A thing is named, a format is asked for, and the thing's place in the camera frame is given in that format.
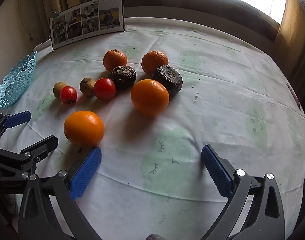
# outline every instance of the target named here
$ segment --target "cherry tomato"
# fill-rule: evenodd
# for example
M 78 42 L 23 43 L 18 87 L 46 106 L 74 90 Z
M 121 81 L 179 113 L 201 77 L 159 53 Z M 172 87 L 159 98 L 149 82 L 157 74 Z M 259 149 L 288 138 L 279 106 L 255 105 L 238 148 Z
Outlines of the cherry tomato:
M 116 87 L 110 78 L 101 78 L 94 85 L 94 95 L 101 100 L 111 100 L 116 94 Z
M 77 91 L 70 86 L 65 86 L 60 91 L 60 99 L 64 104 L 72 104 L 77 101 Z

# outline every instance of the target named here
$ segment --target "table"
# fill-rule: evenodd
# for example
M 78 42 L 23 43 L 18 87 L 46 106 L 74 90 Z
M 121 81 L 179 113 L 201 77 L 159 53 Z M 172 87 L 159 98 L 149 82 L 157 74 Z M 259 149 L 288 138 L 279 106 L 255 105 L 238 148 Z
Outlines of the table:
M 170 240 L 191 240 L 206 233 L 226 202 L 200 164 L 202 147 L 211 144 L 221 158 L 249 175 L 275 175 L 289 235 L 305 176 L 305 115 L 277 65 L 248 43 L 206 26 L 159 18 L 126 18 L 125 24 L 123 33 L 38 51 L 31 85 L 7 110 L 29 110 L 32 119 L 9 129 L 0 147 L 20 152 L 42 138 L 57 136 L 58 148 L 37 168 L 39 176 L 53 176 L 88 151 L 65 138 L 65 119 L 75 111 L 94 111 L 106 128 L 99 145 L 102 163 L 77 199 L 90 224 L 103 239 L 139 240 L 156 233 Z M 162 115 L 148 118 L 136 112 L 129 90 L 108 103 L 80 93 L 83 78 L 108 75 L 102 59 L 111 49 L 126 53 L 137 81 L 149 78 L 140 66 L 144 54 L 167 54 L 183 87 Z M 52 94 L 59 81 L 77 89 L 75 105 L 64 105 Z M 71 233 L 54 198 L 52 202 L 63 230 Z M 243 220 L 250 203 L 249 197 Z M 240 230 L 243 220 L 232 233 Z

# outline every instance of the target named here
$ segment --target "blue gripper pad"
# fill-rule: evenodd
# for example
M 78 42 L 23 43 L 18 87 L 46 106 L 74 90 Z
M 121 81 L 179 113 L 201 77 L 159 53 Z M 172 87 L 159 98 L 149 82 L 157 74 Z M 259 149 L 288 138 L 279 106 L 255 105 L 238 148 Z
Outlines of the blue gripper pad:
M 4 122 L 4 127 L 13 128 L 19 124 L 29 122 L 30 119 L 31 119 L 31 113 L 29 111 L 15 114 L 6 118 L 6 121 Z
M 202 148 L 201 158 L 220 195 L 231 199 L 233 196 L 233 181 L 208 145 Z
M 100 163 L 101 150 L 95 147 L 71 180 L 69 194 L 73 201 L 84 194 Z

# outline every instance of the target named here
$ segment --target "tangerine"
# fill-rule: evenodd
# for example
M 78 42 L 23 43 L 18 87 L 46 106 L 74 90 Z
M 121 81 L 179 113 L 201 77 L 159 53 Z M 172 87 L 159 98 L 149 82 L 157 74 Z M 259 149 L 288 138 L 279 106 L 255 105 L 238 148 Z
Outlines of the tangerine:
M 125 53 L 119 50 L 110 50 L 103 57 L 103 66 L 108 71 L 113 70 L 115 67 L 126 66 L 127 56 Z
M 63 125 L 66 138 L 79 146 L 95 146 L 105 134 L 102 120 L 91 111 L 78 111 L 69 115 Z
M 141 60 L 141 67 L 147 74 L 152 75 L 156 68 L 162 65 L 168 65 L 169 60 L 162 51 L 151 51 L 143 56 Z
M 141 114 L 156 116 L 167 108 L 169 94 L 158 81 L 144 79 L 133 86 L 131 101 Z

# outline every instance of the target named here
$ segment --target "metal screw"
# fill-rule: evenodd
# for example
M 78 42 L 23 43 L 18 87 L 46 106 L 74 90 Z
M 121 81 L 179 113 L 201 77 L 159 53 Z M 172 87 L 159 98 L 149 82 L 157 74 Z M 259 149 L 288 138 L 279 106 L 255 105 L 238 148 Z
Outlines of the metal screw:
M 58 172 L 58 175 L 59 175 L 59 177 L 64 177 L 64 176 L 67 175 L 67 171 L 61 170 L 61 171 Z
M 30 180 L 35 180 L 37 178 L 37 175 L 36 174 L 32 174 L 32 175 L 30 175 Z
M 244 176 L 246 173 L 245 173 L 244 170 L 239 169 L 239 170 L 237 170 L 237 174 L 238 174 L 239 176 Z
M 28 175 L 28 173 L 23 172 L 23 173 L 21 174 L 21 177 L 22 177 L 23 179 L 27 179 L 27 178 L 29 177 L 29 175 Z
M 273 178 L 274 178 L 274 177 L 273 177 L 273 174 L 272 174 L 272 173 L 268 173 L 268 174 L 267 174 L 267 178 L 268 178 L 268 179 L 273 179 Z

